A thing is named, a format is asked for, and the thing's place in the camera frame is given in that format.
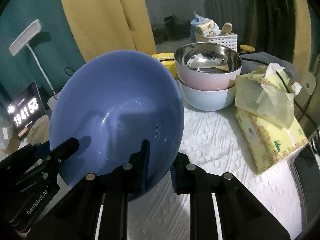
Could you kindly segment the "left hand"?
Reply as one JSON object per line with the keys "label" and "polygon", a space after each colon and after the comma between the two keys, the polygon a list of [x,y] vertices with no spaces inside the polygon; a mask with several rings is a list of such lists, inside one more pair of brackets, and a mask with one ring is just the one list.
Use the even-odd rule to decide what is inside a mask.
{"label": "left hand", "polygon": [[19,231],[16,231],[16,233],[19,235],[19,237],[21,239],[26,239],[28,234],[29,234],[30,230],[28,230],[27,232],[19,232]]}

